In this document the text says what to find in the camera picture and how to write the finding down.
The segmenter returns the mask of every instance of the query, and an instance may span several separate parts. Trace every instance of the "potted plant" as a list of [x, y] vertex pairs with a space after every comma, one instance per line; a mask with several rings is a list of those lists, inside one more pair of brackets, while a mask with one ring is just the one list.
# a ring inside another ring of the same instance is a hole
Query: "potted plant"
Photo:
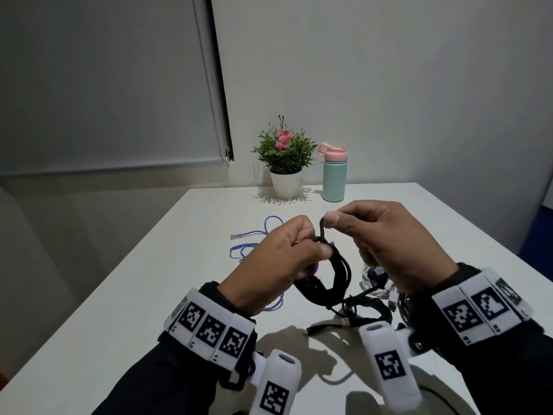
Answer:
[[259, 155], [271, 172], [276, 195], [281, 199], [292, 199], [300, 191], [300, 172], [311, 165], [313, 151], [317, 143], [305, 136], [305, 131], [294, 134], [284, 123], [284, 115], [278, 116], [280, 129], [269, 122], [269, 129], [261, 131], [259, 147], [253, 147], [252, 153]]

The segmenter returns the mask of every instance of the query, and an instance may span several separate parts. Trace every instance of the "black sleeve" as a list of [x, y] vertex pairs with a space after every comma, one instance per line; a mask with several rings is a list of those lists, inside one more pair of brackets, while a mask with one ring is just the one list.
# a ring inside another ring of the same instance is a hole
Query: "black sleeve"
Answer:
[[445, 319], [432, 295], [476, 275], [459, 271], [431, 291], [414, 295], [408, 308], [411, 324], [440, 355], [461, 372], [483, 415], [550, 409], [553, 395], [553, 339], [535, 321], [466, 346]]
[[[207, 283], [200, 292], [235, 313], [217, 285]], [[92, 415], [207, 414], [222, 374], [218, 366], [163, 333], [156, 347], [123, 375]]]

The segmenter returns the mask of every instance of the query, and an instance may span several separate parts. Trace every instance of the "green leaves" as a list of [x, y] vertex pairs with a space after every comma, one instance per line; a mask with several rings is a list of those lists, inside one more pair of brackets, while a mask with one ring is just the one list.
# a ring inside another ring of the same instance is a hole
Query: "green leaves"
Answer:
[[267, 131], [259, 133], [261, 139], [259, 147], [253, 147], [252, 153], [257, 153], [258, 159], [264, 162], [271, 172], [291, 175], [311, 165], [314, 160], [312, 154], [317, 148], [317, 143], [305, 136], [303, 128], [294, 134], [288, 150], [279, 151], [276, 147], [276, 141], [279, 139], [277, 130], [270, 123], [268, 125]]

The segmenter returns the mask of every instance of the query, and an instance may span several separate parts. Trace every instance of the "water bottle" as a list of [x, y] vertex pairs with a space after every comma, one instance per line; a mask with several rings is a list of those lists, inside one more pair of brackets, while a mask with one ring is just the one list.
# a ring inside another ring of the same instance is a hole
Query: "water bottle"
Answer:
[[322, 174], [322, 198], [328, 202], [343, 201], [346, 192], [346, 147], [333, 147], [328, 143], [321, 143], [317, 148], [317, 153], [325, 158]]

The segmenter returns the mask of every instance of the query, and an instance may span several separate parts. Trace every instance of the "white table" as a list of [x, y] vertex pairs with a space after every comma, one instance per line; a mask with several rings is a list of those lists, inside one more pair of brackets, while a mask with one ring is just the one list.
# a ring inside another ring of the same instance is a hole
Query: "white table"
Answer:
[[[453, 259], [493, 267], [534, 307], [535, 319], [546, 331], [553, 331], [553, 284], [419, 185], [349, 185], [340, 204], [324, 202], [320, 186], [307, 187], [305, 198], [292, 203], [266, 201], [270, 189], [190, 190], [0, 393], [0, 413], [90, 414], [156, 344], [163, 321], [183, 295], [193, 286], [221, 281], [237, 265], [228, 250], [242, 241], [230, 240], [230, 234], [262, 229], [271, 214], [284, 220], [305, 214], [317, 226], [326, 211], [356, 199], [404, 203]], [[335, 231], [326, 236], [352, 267], [349, 293], [359, 292], [362, 261], [352, 241]], [[328, 286], [331, 269], [324, 263], [319, 270]], [[292, 413], [380, 413], [382, 399], [370, 387], [374, 379], [355, 331], [328, 330], [310, 339], [301, 335], [300, 328], [331, 316], [292, 287], [280, 310], [257, 317], [259, 347], [283, 349], [302, 362], [304, 375]], [[476, 410], [460, 374], [433, 352], [411, 359], [411, 364], [419, 383], [442, 393], [461, 413]], [[355, 373], [341, 384], [322, 380], [337, 381], [350, 369]], [[232, 408], [249, 409], [245, 405], [251, 398], [251, 388], [241, 394], [221, 391], [211, 412], [230, 415]], [[449, 413], [442, 403], [428, 399]]]

